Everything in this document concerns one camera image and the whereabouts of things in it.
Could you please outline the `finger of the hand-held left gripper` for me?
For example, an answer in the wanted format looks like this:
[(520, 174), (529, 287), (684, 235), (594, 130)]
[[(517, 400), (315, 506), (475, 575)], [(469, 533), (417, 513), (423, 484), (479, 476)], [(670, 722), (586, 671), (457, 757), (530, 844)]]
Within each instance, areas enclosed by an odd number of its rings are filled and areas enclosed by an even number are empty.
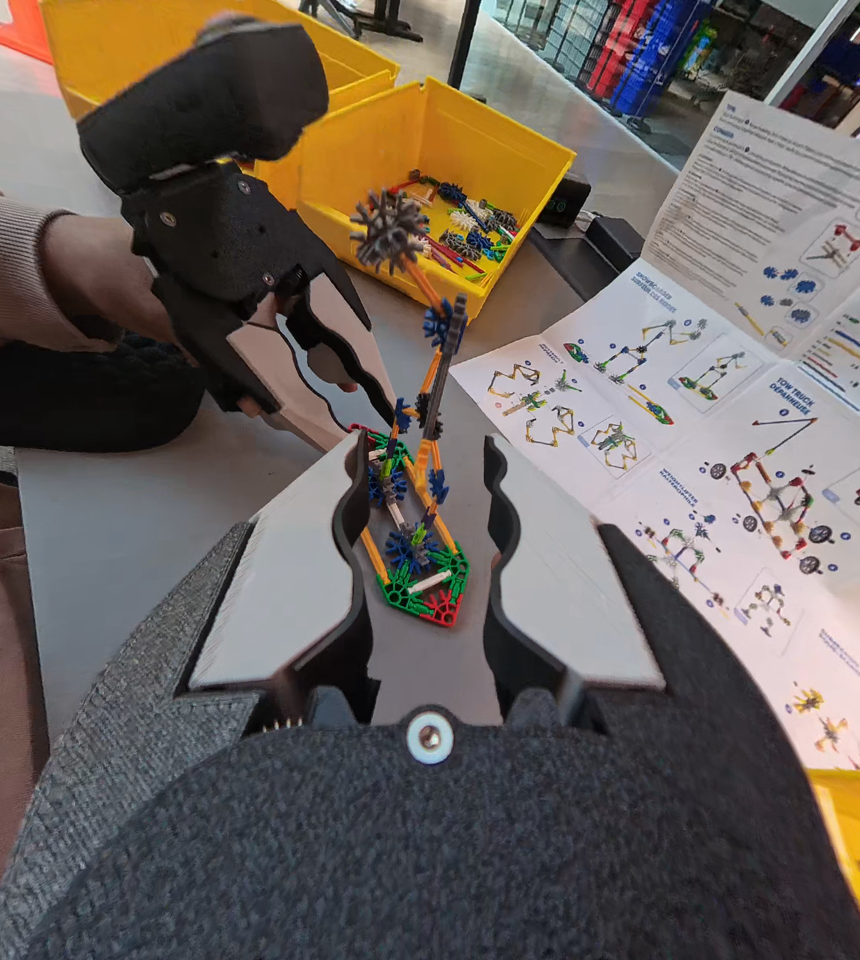
[(355, 386), (390, 425), (397, 394), (353, 282), (345, 273), (320, 273), (286, 299), (286, 329), (320, 381)]
[(329, 402), (303, 378), (292, 345), (279, 330), (276, 317), (276, 296), (269, 294), (250, 319), (227, 336), (232, 351), (260, 383), (274, 408), (270, 411), (253, 395), (241, 399), (239, 406), (271, 428), (289, 432), (315, 450), (328, 452), (344, 440), (347, 430), (338, 424)]

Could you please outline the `long yellow rod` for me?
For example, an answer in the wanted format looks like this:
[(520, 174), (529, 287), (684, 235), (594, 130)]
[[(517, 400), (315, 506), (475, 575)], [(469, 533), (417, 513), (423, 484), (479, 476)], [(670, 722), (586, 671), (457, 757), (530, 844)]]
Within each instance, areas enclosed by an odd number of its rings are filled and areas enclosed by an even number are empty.
[(360, 542), (364, 546), (366, 555), (369, 558), (378, 581), (383, 587), (388, 586), (390, 583), (390, 577), (388, 575), (387, 567), (367, 526), (365, 526), (364, 530), (361, 532)]
[(456, 541), (440, 514), (440, 508), (449, 493), (449, 486), (438, 441), (424, 438), (417, 450), (416, 461), (411, 463), (410, 467), (413, 489), (425, 508), (424, 526), (428, 531), (436, 531), (449, 552), (456, 554)]

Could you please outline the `multicolour rod connector toy figure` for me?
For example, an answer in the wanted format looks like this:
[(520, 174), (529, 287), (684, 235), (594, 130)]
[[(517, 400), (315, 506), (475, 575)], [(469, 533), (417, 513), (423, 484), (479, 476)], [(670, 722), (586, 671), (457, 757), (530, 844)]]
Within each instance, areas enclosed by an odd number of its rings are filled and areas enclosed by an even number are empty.
[[(357, 227), (351, 240), (356, 244), (355, 256), (360, 264), (376, 274), (384, 267), (391, 276), (407, 274), (428, 302), (423, 333), (435, 353), (415, 401), (408, 404), (401, 397), (396, 401), (377, 474), (384, 504), (396, 526), (388, 537), (387, 557), (397, 570), (415, 577), (419, 570), (434, 563), (441, 547), (450, 556), (458, 554), (456, 542), (439, 517), (439, 509), (449, 492), (439, 449), (442, 435), (440, 407), (450, 368), (468, 322), (467, 297), (457, 294), (453, 300), (447, 300), (436, 291), (419, 265), (424, 247), (432, 238), (429, 218), (417, 201), (401, 197), (399, 193), (391, 194), (386, 189), (379, 194), (370, 193), (367, 201), (357, 204), (351, 222)], [(402, 468), (409, 481), (408, 491), (422, 505), (423, 513), (417, 522), (408, 523), (403, 521), (391, 499), (392, 474), (399, 438), (413, 424), (417, 424), (421, 432), (419, 446), (414, 460), (403, 458)]]

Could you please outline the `green fan-shaped connector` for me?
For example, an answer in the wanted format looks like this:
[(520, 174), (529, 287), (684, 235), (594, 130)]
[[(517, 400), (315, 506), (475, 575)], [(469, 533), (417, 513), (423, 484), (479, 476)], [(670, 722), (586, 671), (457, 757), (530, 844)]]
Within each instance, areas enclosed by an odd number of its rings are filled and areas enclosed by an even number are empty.
[(403, 613), (420, 617), (428, 611), (421, 600), (421, 594), (410, 593), (410, 587), (415, 586), (420, 577), (412, 574), (407, 568), (387, 566), (385, 578), (377, 578), (385, 601), (389, 606)]
[(436, 550), (430, 550), (428, 555), (433, 561), (434, 572), (442, 573), (449, 571), (450, 576), (443, 581), (439, 589), (450, 593), (450, 601), (453, 604), (460, 602), (460, 597), (464, 593), (466, 583), (469, 577), (470, 565), (466, 558), (460, 543), (455, 542), (456, 550), (450, 550), (446, 544)]

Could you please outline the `connector assembly with yellow rods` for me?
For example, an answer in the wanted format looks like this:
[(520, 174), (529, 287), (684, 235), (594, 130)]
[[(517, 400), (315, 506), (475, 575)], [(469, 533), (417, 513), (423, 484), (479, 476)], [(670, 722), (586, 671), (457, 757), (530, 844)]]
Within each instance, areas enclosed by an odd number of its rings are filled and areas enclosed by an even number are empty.
[(384, 461), (389, 444), (389, 435), (364, 427), (359, 423), (352, 423), (351, 430), (362, 432), (368, 444), (368, 503), (371, 509), (388, 506), (388, 503), (401, 504), (409, 493), (409, 475), (407, 464), (411, 462), (410, 452), (400, 440), (392, 451), (391, 467), (388, 473), (388, 483), (382, 477)]

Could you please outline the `red corner connector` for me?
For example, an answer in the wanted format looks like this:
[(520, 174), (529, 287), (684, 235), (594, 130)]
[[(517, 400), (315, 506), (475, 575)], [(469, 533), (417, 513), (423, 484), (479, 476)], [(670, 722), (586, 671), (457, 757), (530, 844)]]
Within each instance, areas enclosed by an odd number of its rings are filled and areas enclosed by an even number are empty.
[(419, 616), (436, 626), (449, 629), (454, 627), (459, 619), (461, 602), (461, 593), (455, 593), (452, 589), (434, 588), (421, 597), (425, 609)]

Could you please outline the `large yellow parts bin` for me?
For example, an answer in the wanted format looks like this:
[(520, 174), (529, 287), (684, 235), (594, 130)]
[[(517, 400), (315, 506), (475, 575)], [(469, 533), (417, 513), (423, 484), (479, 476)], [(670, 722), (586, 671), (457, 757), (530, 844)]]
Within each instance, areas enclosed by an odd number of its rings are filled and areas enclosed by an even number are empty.
[(447, 84), (427, 78), (331, 111), (310, 126), (278, 162), (254, 174), (346, 265), (359, 268), (351, 223), (370, 192), (401, 186), (418, 171), (453, 184), (474, 202), (507, 210), (518, 222), (502, 260), (478, 267), (432, 257), (418, 267), (441, 296), (467, 297), (476, 318), (528, 231), (571, 169), (576, 154)]

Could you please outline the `person's left hand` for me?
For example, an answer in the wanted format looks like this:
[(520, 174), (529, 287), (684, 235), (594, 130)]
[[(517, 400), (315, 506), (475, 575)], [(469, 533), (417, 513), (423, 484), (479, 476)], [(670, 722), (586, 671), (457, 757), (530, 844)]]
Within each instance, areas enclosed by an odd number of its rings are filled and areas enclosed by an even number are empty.
[(132, 227), (121, 218), (57, 216), (41, 244), (48, 291), (68, 319), (98, 317), (181, 350), (169, 314), (151, 290), (154, 276), (132, 243)]

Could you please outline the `white instruction sheet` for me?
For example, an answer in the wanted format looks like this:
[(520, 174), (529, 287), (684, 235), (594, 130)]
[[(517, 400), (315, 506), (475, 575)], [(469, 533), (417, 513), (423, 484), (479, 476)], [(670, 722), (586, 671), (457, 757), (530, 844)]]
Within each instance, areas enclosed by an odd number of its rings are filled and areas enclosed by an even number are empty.
[(640, 257), (460, 387), (860, 769), (860, 140), (728, 93)]

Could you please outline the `small yellow parts bin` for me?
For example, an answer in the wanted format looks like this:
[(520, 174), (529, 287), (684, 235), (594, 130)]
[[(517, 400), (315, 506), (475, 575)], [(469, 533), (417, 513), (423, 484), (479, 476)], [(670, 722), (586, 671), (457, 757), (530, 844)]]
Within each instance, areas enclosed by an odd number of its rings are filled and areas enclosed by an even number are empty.
[(221, 14), (303, 27), (323, 64), (332, 113), (391, 90), (400, 71), (391, 59), (281, 2), (48, 1), (41, 11), (75, 121), (182, 54)]

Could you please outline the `small black device green display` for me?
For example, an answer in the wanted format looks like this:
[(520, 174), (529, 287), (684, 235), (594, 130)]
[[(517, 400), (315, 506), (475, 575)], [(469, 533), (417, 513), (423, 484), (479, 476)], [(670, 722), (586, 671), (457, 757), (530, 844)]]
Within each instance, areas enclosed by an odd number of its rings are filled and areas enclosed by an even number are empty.
[(555, 229), (569, 229), (577, 221), (591, 191), (592, 185), (582, 176), (572, 173), (564, 176), (546, 201), (537, 222)]

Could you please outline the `black office chair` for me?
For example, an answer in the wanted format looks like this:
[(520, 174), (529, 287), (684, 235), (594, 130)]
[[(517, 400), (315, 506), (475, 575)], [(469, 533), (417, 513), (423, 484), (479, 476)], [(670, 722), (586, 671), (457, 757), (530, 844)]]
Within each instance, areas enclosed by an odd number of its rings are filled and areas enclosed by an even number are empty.
[(361, 40), (364, 32), (381, 34), (407, 42), (422, 43), (423, 36), (412, 30), (411, 25), (400, 18), (400, 1), (374, 1), (373, 10), (359, 8), (357, 2), (300, 1), (300, 13), (318, 18), (323, 8), (336, 26), (354, 40)]

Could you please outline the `orange traffic cone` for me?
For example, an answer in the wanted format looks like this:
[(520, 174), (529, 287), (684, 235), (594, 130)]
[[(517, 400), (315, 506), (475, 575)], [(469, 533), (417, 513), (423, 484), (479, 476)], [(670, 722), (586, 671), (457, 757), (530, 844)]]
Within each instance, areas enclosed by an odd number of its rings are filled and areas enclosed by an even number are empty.
[(10, 22), (0, 24), (0, 45), (52, 66), (40, 1), (8, 1)]

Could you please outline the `black power adapter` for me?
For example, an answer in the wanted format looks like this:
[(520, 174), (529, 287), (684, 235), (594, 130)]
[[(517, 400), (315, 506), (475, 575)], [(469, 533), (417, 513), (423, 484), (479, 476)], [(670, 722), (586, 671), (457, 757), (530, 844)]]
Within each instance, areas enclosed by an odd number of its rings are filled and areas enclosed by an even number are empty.
[(584, 231), (584, 239), (616, 274), (627, 270), (644, 246), (643, 237), (621, 218), (597, 214)]

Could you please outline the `rack of coloured storage boxes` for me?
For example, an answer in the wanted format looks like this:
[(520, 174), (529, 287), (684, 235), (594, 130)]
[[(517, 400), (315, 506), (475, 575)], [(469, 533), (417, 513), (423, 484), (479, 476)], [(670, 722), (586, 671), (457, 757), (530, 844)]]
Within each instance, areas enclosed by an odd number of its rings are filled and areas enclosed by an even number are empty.
[(705, 25), (708, 1), (496, 1), (496, 22), (637, 132)]

